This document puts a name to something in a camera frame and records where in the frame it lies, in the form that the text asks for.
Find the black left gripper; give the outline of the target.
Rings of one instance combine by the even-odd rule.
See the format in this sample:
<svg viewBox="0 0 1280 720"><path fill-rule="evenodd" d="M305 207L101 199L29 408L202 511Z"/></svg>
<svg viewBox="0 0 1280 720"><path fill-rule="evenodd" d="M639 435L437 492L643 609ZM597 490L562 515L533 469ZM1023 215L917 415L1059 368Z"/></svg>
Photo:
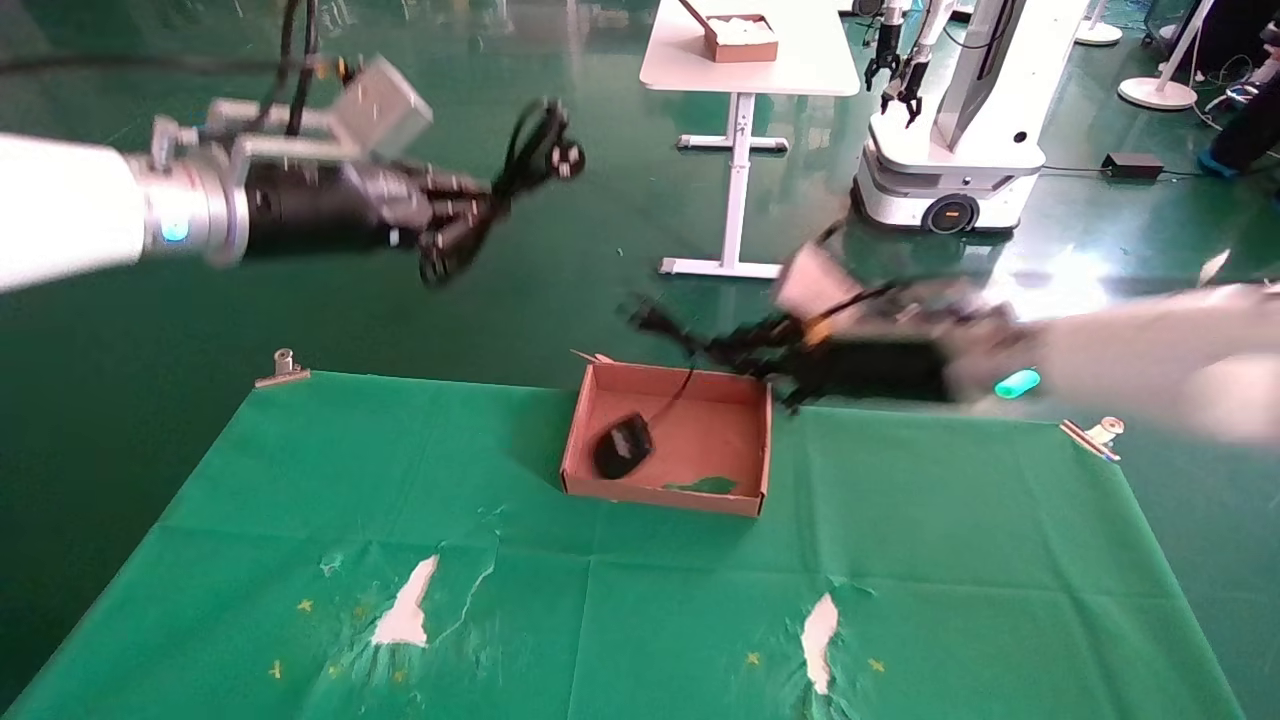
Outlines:
<svg viewBox="0 0 1280 720"><path fill-rule="evenodd" d="M410 245L421 259L467 259L498 223L489 183L435 167L259 163L244 193L246 261Z"/></svg>

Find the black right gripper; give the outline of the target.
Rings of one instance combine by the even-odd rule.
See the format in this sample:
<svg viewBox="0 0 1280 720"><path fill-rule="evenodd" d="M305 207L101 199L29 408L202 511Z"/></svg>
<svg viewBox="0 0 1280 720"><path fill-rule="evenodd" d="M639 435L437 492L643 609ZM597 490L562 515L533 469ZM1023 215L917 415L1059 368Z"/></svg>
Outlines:
<svg viewBox="0 0 1280 720"><path fill-rule="evenodd" d="M961 398L948 374L947 348L928 334L840 334L832 314L803 320L778 313L724 334L701 336L646 297L626 311L626 319L635 331L676 343L691 360L723 369L764 369L758 379L790 414L833 397L920 404ZM790 368L799 354L800 368Z"/></svg>

